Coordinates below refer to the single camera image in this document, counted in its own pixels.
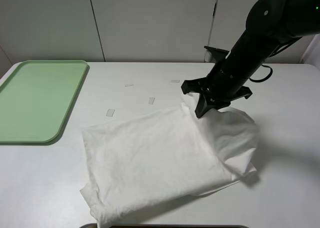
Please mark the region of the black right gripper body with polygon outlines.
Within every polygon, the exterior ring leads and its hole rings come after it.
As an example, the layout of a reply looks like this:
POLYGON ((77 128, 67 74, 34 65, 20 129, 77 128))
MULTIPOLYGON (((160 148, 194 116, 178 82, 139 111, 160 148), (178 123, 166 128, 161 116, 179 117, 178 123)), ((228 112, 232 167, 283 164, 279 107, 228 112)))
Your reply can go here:
POLYGON ((181 90, 185 95, 196 93, 210 96, 215 100, 215 109, 218 110, 222 106, 229 106, 234 100, 248 99, 253 94, 249 87, 243 85, 246 80, 246 78, 238 78, 218 71, 206 77, 185 80, 181 85, 181 90))

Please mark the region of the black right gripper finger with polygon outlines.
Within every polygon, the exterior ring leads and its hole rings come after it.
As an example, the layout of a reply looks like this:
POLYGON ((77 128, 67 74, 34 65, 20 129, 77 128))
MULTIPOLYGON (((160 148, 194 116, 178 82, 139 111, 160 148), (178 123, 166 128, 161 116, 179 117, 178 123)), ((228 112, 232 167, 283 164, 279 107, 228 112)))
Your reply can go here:
POLYGON ((203 117, 209 110, 216 108, 216 102, 209 95, 200 94, 195 108, 197 118, 203 117))

